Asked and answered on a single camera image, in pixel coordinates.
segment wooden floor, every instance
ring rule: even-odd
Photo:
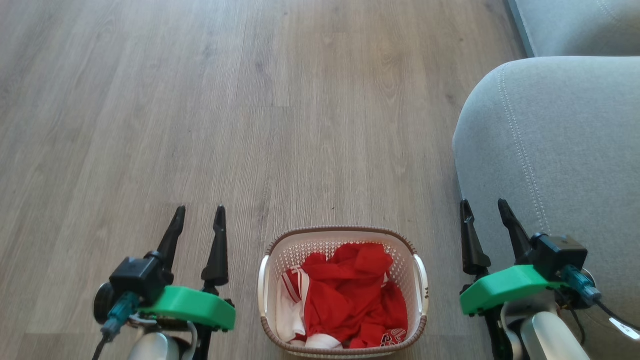
[[[328,224],[395,229],[425,261],[426,333],[396,359],[489,357],[458,308],[451,138],[522,55],[502,0],[0,0],[2,359],[90,358],[96,289],[179,204],[175,283],[200,287],[219,203],[238,319],[212,359],[290,358],[259,323],[259,261]]]

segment red clothing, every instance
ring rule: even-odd
[[[311,254],[305,303],[307,336],[326,334],[351,348],[393,345],[408,327],[402,292],[385,282],[393,259],[380,244],[345,244],[329,260]]]

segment gray fabric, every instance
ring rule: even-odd
[[[529,235],[570,234],[604,303],[640,323],[640,58],[533,58],[488,74],[453,138],[463,198],[493,261],[514,255],[497,201]],[[592,359],[637,359],[599,309],[580,312]],[[571,324],[570,316],[565,318]]]
[[[535,56],[640,55],[640,0],[509,2]]]
[[[522,45],[527,52],[527,57],[535,58],[536,55],[533,53],[533,49],[531,48],[531,43],[529,42],[529,37],[527,36],[527,30],[525,29],[524,23],[522,22],[522,16],[520,16],[520,11],[518,11],[516,0],[508,0],[508,3],[509,7],[511,8],[511,14],[513,15],[513,21],[515,22],[520,34],[520,38],[522,39]]]

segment seam stitching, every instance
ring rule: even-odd
[[[609,8],[609,6],[607,5],[606,1],[601,1],[601,0],[596,0],[596,3],[598,3],[598,6],[600,7],[600,10],[608,17],[611,18],[611,20],[613,20],[616,23],[616,27],[618,27],[619,25],[624,25],[630,29],[634,29],[634,30],[640,30],[640,28],[637,28],[631,24],[627,24],[626,22],[623,22],[622,20],[620,20],[617,16],[615,16],[613,14],[613,11],[611,10],[611,8]]]
[[[611,39],[613,38],[613,34],[618,30],[618,28],[620,27],[620,21],[618,21],[613,14],[608,10],[608,8],[605,9],[604,4],[600,2],[600,0],[596,0],[596,3],[598,3],[598,7],[600,7],[600,10],[602,11],[602,13],[611,18],[611,20],[613,20],[613,26],[611,26],[608,30],[607,33],[603,36],[602,38],[602,43],[600,44],[600,47],[598,48],[598,53],[602,53],[604,51],[604,49],[607,47],[607,45],[609,45],[609,43],[611,42]]]
[[[505,73],[508,65],[509,64],[505,64],[502,67],[502,71],[500,72],[500,76],[498,79],[498,91],[500,93],[500,98],[502,99],[504,112],[507,115],[509,128],[511,129],[511,135],[513,136],[513,140],[516,143],[516,150],[518,151],[518,157],[520,158],[522,170],[524,172],[527,185],[529,186],[529,193],[531,194],[533,205],[536,209],[536,214],[538,216],[538,223],[540,224],[540,228],[543,231],[544,231],[544,225],[546,225],[548,234],[551,235],[551,230],[547,221],[545,209],[542,206],[542,199],[540,197],[540,191],[538,190],[538,184],[535,180],[535,177],[533,176],[531,162],[529,161],[529,156],[524,147],[524,141],[522,140],[520,126],[516,121],[515,113],[513,111],[513,107],[511,106],[511,100],[509,99],[509,95],[507,94],[507,91],[506,91]]]

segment brown basket rim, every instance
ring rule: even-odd
[[[411,244],[410,241],[408,241],[404,236],[400,235],[399,233],[393,230],[385,229],[382,227],[331,225],[331,226],[301,227],[298,229],[287,231],[282,235],[280,235],[278,238],[276,238],[276,240],[274,240],[274,242],[272,242],[271,245],[269,245],[266,251],[266,255],[270,257],[271,253],[273,252],[273,249],[282,240],[290,236],[298,235],[298,234],[307,234],[307,233],[322,233],[326,231],[360,231],[360,232],[368,231],[370,233],[387,234],[397,238],[403,244],[405,244],[411,251],[412,255],[418,254],[418,252],[415,250],[415,247],[413,246],[413,244]],[[411,338],[408,338],[407,340],[405,340],[400,344],[392,345],[389,347],[372,347],[372,348],[359,348],[359,349],[348,349],[348,348],[347,349],[333,349],[333,348],[322,349],[322,348],[295,347],[291,344],[288,344],[282,341],[278,336],[276,336],[276,334],[274,334],[265,316],[262,316],[260,320],[262,322],[262,328],[264,329],[264,332],[267,334],[269,339],[273,343],[275,343],[275,345],[278,345],[278,347],[286,351],[297,352],[300,354],[324,355],[324,356],[362,356],[362,355],[375,355],[375,354],[397,352],[400,350],[404,350],[412,346],[416,341],[418,341],[418,339],[422,336],[422,333],[424,332],[425,327],[427,326],[427,316],[423,315],[420,317],[420,324],[418,324],[418,329],[416,330],[415,334],[413,334]]]
[[[385,229],[384,227],[373,227],[373,226],[344,226],[344,225],[329,225],[329,226],[313,226],[313,227],[299,227],[297,229],[289,230],[284,232],[280,236],[278,236],[267,248],[265,255],[271,256],[273,249],[278,245],[282,240],[299,234],[308,234],[308,233],[323,233],[327,231],[358,231],[358,232],[370,232],[370,233],[378,233],[378,234],[386,234],[391,235],[398,240],[400,240],[403,244],[405,244],[409,251],[411,251],[411,255],[417,255],[418,252],[415,250],[413,244],[407,240],[404,236],[400,235],[398,232]]]
[[[264,332],[267,334],[269,339],[273,341],[278,347],[291,352],[298,352],[301,354],[312,354],[312,355],[327,355],[327,356],[361,356],[361,355],[375,355],[382,354],[386,352],[397,352],[400,350],[404,350],[413,344],[422,336],[424,332],[424,328],[427,326],[427,316],[420,317],[420,324],[418,324],[418,330],[413,334],[411,338],[408,338],[404,342],[391,345],[389,347],[371,347],[371,348],[344,348],[344,349],[334,349],[334,348],[303,348],[303,347],[295,347],[291,344],[288,344],[282,341],[276,334],[273,333],[271,328],[269,327],[268,320],[265,316],[260,318],[262,321],[262,328]]]

